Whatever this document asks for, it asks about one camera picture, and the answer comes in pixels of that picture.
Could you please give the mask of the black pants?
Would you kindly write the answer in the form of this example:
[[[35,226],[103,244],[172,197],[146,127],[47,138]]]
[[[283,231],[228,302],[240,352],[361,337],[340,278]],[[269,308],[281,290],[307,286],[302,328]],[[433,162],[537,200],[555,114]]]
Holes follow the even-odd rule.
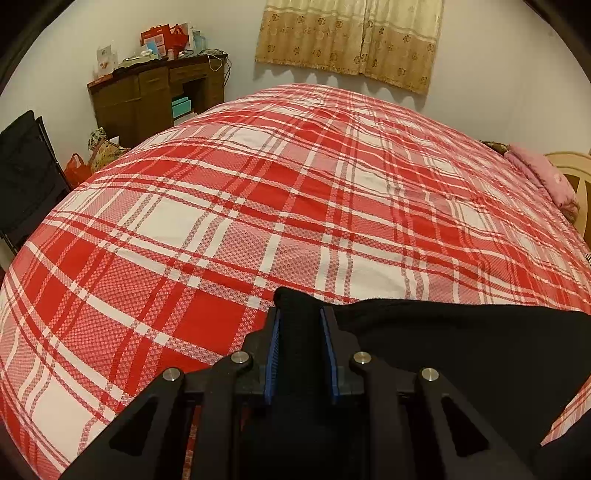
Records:
[[[590,475],[590,416],[542,443],[590,375],[590,317],[519,305],[370,299],[334,308],[339,328],[407,371],[434,367],[543,479]]]

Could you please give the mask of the red white plaid bedspread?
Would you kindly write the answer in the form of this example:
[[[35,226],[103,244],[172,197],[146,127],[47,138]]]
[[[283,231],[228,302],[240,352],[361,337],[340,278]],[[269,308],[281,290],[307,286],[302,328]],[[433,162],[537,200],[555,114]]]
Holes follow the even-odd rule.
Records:
[[[1,287],[1,417],[55,479],[162,370],[206,367],[273,291],[590,310],[549,194],[407,108],[288,84],[141,143],[57,205]]]

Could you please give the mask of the red plastic bag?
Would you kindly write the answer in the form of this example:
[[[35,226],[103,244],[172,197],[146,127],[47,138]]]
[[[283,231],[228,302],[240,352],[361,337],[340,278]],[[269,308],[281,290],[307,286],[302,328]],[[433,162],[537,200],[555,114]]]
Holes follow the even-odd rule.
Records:
[[[75,189],[90,178],[92,171],[81,156],[74,153],[65,166],[64,175],[70,187]]]

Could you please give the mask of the black folding chair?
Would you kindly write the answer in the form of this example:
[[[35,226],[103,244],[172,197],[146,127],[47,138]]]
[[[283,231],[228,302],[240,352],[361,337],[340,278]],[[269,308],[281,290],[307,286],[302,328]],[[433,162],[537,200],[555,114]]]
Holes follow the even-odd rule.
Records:
[[[0,168],[1,238],[16,254],[72,188],[31,110],[1,132]]]

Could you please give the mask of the pink folded blanket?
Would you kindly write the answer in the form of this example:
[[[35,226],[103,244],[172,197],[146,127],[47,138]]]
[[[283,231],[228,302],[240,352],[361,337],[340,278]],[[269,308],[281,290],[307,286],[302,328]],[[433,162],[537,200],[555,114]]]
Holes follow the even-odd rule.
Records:
[[[579,215],[580,204],[566,176],[543,154],[510,144],[504,154],[535,186],[543,187],[570,223]]]

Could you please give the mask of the floral patterned bag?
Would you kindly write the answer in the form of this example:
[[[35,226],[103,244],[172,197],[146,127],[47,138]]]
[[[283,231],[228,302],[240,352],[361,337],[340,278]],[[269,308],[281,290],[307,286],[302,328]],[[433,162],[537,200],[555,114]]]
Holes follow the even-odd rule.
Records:
[[[98,172],[129,151],[129,148],[124,148],[109,140],[102,127],[95,129],[90,134],[88,149],[91,153],[88,166],[92,173]]]

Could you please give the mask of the cream wooden headboard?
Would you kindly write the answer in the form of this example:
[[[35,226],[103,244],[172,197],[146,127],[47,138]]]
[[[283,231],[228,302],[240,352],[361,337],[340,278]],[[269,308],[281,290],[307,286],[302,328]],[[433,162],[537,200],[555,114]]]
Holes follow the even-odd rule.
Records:
[[[546,157],[556,166],[575,190],[580,209],[574,227],[585,243],[590,245],[591,159],[590,154],[573,151],[548,153]]]

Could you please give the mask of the teal box under desk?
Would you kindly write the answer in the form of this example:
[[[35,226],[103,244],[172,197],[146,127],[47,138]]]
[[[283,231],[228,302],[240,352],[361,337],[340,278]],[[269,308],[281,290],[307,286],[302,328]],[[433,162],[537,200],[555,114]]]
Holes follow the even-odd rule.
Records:
[[[171,102],[172,118],[177,119],[192,111],[192,104],[190,98],[182,96],[173,99]]]

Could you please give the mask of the dark wooden desk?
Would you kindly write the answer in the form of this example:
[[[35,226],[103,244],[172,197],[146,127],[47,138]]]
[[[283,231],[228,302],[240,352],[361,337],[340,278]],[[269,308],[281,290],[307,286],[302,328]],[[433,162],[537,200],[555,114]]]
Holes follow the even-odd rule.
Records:
[[[95,120],[108,137],[133,148],[173,126],[172,101],[187,97],[200,114],[224,102],[228,54],[153,60],[87,85]]]

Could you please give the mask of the white card on desk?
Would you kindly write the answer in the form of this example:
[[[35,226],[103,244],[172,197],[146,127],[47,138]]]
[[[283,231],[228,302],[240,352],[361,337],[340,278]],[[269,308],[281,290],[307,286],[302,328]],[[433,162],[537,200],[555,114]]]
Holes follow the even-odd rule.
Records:
[[[112,74],[117,67],[117,52],[111,45],[100,47],[96,51],[97,77]]]

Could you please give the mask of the red gift bag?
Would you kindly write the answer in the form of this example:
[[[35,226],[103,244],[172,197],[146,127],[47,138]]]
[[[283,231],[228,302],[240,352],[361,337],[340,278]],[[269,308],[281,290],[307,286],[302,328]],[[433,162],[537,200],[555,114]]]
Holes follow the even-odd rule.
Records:
[[[153,42],[158,55],[161,58],[168,57],[168,51],[172,51],[174,58],[181,51],[190,50],[189,26],[187,23],[157,25],[140,33],[140,44]]]

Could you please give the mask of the beige patterned curtain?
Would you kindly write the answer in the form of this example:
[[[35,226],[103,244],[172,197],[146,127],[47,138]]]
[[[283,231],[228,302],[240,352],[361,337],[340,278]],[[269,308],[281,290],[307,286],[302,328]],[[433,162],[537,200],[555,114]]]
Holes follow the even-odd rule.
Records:
[[[269,1],[254,59],[361,75],[425,96],[443,11],[441,0]]]

